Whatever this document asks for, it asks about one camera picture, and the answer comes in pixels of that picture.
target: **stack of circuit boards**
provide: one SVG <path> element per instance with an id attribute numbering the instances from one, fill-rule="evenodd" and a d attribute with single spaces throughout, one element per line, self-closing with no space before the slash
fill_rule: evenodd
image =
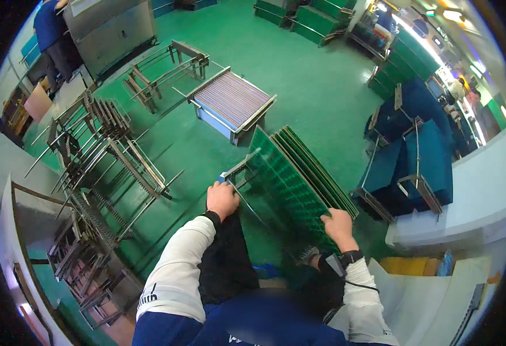
<path id="1" fill-rule="evenodd" d="M 328 208 L 346 210 L 353 219 L 359 211 L 289 126 L 270 137 L 257 127 L 247 165 L 261 184 L 295 239 L 337 251 L 320 220 Z"/>
<path id="2" fill-rule="evenodd" d="M 343 34 L 351 21 L 357 0 L 314 0 L 309 6 L 299 6 L 292 19 L 290 31 L 326 45 L 330 39 Z"/>
<path id="3" fill-rule="evenodd" d="M 397 34 L 390 49 L 388 57 L 368 81 L 368 87 L 384 100 L 394 95 L 397 84 L 404 84 L 415 77 L 425 81 L 440 67 L 406 30 Z"/>

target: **green floor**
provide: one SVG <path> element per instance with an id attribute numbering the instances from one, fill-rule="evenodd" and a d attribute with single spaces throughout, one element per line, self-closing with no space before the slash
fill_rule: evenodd
<path id="1" fill-rule="evenodd" d="M 255 17 L 254 0 L 225 0 L 196 12 L 174 11 L 155 20 L 161 45 L 181 40 L 210 54 L 210 58 L 273 95 L 277 102 L 266 115 L 270 134 L 284 125 L 301 137 L 344 191 L 356 187 L 367 165 L 364 125 L 382 100 L 366 86 L 374 63 L 336 40 L 324 48 L 296 33 Z M 172 68 L 170 59 L 147 70 L 158 76 Z M 208 76 L 219 71 L 207 67 Z M 186 78 L 175 86 L 183 92 L 199 84 Z M 132 117 L 132 128 L 141 133 L 150 128 L 140 145 L 167 179 L 180 170 L 184 174 L 171 188 L 173 201 L 156 201 L 135 225 L 134 238 L 123 242 L 120 254 L 142 279 L 146 279 L 169 237 L 186 221 L 204 211 L 205 192 L 223 170 L 240 162 L 247 148 L 234 147 L 221 134 L 195 117 L 186 102 L 170 110 L 181 99 L 173 90 L 163 93 L 162 108 L 151 115 L 137 102 L 129 101 L 122 79 L 107 81 L 97 95 L 117 98 Z M 27 150 L 37 156 L 45 144 L 30 147 L 35 135 L 25 139 Z M 58 168 L 53 156 L 46 162 Z M 110 162 L 104 159 L 102 166 Z M 113 179 L 116 170 L 105 178 Z M 123 218 L 145 201 L 137 184 L 127 183 L 112 191 L 111 199 Z M 254 264 L 282 261 L 282 244 L 264 229 L 245 208 L 243 232 Z M 367 257 L 381 258 L 391 251 L 384 244 L 387 226 L 365 213 L 357 218 L 354 236 Z"/>

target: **black wristband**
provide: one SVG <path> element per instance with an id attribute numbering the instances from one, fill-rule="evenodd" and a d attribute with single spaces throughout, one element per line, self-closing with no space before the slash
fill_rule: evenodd
<path id="1" fill-rule="evenodd" d="M 218 230 L 220 228 L 222 222 L 220 221 L 219 214 L 215 213 L 214 211 L 208 210 L 202 213 L 201 216 L 211 220 L 213 222 L 213 225 L 215 226 L 215 230 Z"/>
<path id="2" fill-rule="evenodd" d="M 346 251 L 340 256 L 340 263 L 345 269 L 348 265 L 353 264 L 363 258 L 363 253 L 360 250 Z"/>

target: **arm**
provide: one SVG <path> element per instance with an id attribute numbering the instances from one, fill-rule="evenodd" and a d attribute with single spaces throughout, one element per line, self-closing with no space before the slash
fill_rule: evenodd
<path id="1" fill-rule="evenodd" d="M 68 5 L 69 0 L 59 0 L 57 4 L 55 5 L 56 10 L 62 9 L 64 6 Z"/>
<path id="2" fill-rule="evenodd" d="M 325 224 L 326 234 L 336 242 L 341 253 L 359 250 L 359 245 L 353 238 L 353 223 L 346 211 L 330 209 L 332 217 L 321 216 Z M 370 275 L 364 258 L 350 264 L 346 268 L 347 281 L 369 287 L 376 287 L 374 277 Z M 399 345 L 390 328 L 384 322 L 378 292 L 370 288 L 345 284 L 343 304 L 338 314 L 348 321 L 348 339 L 354 343 L 381 343 Z M 331 321 L 329 325 L 343 330 L 336 325 L 338 321 Z"/>
<path id="3" fill-rule="evenodd" d="M 207 190 L 207 208 L 217 213 L 221 221 L 236 210 L 239 201 L 233 187 L 226 183 L 215 182 Z M 174 233 L 147 278 L 136 320 L 150 311 L 205 322 L 198 290 L 200 271 L 197 265 L 214 237 L 213 222 L 202 216 L 188 221 Z"/>

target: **worker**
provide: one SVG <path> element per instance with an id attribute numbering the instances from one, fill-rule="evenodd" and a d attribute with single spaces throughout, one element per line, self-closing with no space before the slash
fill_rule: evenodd
<path id="1" fill-rule="evenodd" d="M 51 92 L 55 94 L 64 81 L 72 80 L 71 64 L 68 52 L 63 42 L 66 24 L 63 16 L 57 12 L 69 3 L 69 0 L 43 0 L 42 7 L 34 19 L 34 32 L 38 38 L 38 48 L 46 61 L 46 75 L 51 85 Z M 61 80 L 57 80 L 57 73 L 61 73 Z"/>
<path id="2" fill-rule="evenodd" d="M 374 31 L 384 36 L 386 43 L 384 44 L 384 51 L 386 51 L 390 45 L 393 37 L 391 36 L 391 27 L 396 26 L 395 20 L 391 16 L 391 8 L 384 7 L 386 10 L 376 10 L 375 14 L 378 16 L 378 21 L 374 24 Z"/>
<path id="3" fill-rule="evenodd" d="M 464 88 L 464 78 L 459 77 L 447 82 L 446 100 L 447 103 L 453 105 L 456 101 L 463 101 L 466 96 L 466 89 Z"/>
<path id="4" fill-rule="evenodd" d="M 346 211 L 330 209 L 331 217 L 321 216 L 346 271 L 343 306 L 334 317 L 340 315 L 337 330 L 308 315 L 293 291 L 259 289 L 236 211 L 239 202 L 231 185 L 215 182 L 207 190 L 207 211 L 167 242 L 139 299 L 134 346 L 398 345 L 383 320 Z M 307 261 L 318 266 L 321 257 L 311 253 Z"/>
<path id="5" fill-rule="evenodd" d="M 428 16 L 421 15 L 420 18 L 417 18 L 413 21 L 413 30 L 422 38 L 426 38 L 428 33 L 430 32 L 428 30 Z"/>

